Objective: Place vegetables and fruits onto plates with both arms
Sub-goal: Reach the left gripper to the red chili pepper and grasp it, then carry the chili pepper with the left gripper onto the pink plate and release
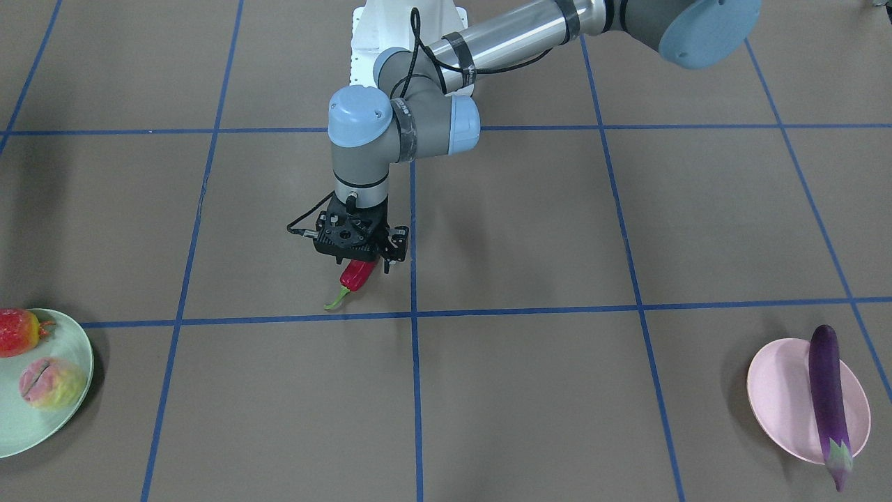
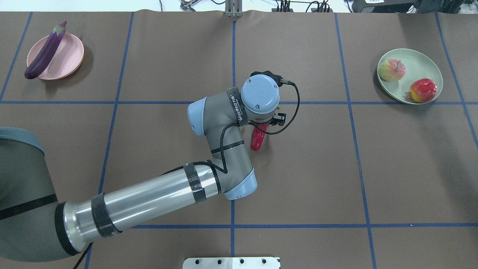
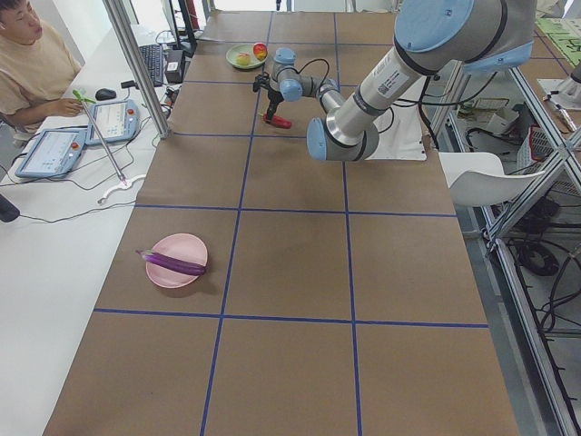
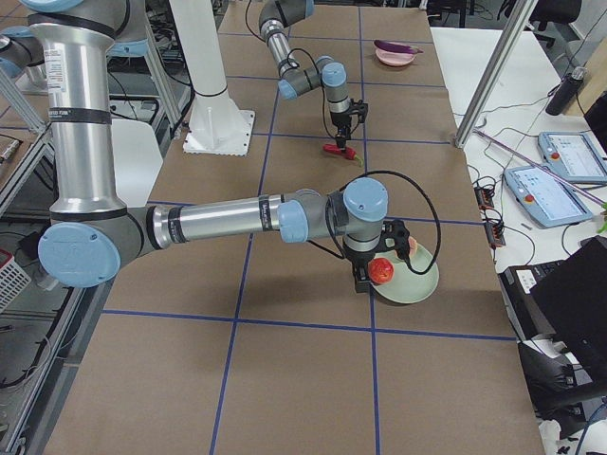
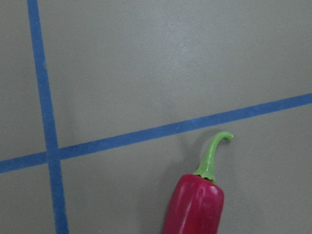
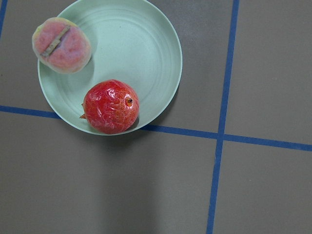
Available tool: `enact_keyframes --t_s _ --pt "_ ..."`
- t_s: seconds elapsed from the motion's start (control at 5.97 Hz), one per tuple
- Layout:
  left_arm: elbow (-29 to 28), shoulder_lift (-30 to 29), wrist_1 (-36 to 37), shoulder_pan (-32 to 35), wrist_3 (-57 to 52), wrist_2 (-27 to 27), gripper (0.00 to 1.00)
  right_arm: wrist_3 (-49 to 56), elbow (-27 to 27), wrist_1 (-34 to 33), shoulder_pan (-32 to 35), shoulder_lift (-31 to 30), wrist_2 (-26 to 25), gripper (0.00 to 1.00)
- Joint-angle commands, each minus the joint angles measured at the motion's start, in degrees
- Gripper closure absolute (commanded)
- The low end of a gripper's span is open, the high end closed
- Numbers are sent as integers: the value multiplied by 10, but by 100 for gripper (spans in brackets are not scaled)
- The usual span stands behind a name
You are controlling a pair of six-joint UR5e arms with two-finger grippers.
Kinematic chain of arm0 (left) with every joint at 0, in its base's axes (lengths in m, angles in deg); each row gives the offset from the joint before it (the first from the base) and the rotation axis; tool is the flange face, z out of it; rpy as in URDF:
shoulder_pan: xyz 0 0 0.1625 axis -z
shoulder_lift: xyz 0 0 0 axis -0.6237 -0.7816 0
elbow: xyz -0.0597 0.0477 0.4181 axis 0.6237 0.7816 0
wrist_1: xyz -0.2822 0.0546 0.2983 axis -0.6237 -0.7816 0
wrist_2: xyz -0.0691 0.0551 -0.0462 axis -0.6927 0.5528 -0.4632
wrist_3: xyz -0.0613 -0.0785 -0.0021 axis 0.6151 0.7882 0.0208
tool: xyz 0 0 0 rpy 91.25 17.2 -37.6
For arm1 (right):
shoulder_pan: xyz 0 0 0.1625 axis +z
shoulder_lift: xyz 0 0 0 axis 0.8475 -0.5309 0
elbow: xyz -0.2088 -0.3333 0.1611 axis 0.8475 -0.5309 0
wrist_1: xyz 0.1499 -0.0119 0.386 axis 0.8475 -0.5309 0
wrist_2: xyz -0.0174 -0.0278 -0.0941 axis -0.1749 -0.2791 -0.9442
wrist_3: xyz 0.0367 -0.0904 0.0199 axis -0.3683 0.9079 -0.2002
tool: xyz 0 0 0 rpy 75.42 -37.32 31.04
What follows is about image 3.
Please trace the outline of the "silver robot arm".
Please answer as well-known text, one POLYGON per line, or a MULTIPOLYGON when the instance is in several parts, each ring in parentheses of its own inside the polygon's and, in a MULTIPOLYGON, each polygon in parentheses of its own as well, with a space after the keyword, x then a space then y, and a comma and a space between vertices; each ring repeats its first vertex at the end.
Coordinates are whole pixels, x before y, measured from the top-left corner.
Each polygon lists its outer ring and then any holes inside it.
POLYGON ((543 100, 570 133, 577 129, 571 114, 580 111, 580 64, 565 79, 538 79, 543 100))
POLYGON ((537 4, 534 1, 406 1, 395 20, 392 48, 348 97, 334 81, 301 74, 295 53, 282 47, 269 72, 255 77, 265 89, 272 120, 279 103, 317 99, 325 112, 307 129, 310 156, 322 161, 359 161, 378 148, 376 119, 421 77, 432 77, 450 61, 469 74, 492 73, 531 56, 537 4))

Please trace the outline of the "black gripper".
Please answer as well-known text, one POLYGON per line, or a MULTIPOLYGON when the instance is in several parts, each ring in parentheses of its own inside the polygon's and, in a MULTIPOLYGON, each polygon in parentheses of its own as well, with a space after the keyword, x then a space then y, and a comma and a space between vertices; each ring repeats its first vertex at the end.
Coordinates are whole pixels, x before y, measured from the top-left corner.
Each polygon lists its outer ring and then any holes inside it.
POLYGON ((270 83, 267 83, 266 87, 268 90, 268 98, 270 103, 264 113, 264 122, 271 124, 276 114, 278 104, 282 103, 284 98, 281 92, 275 89, 270 83))

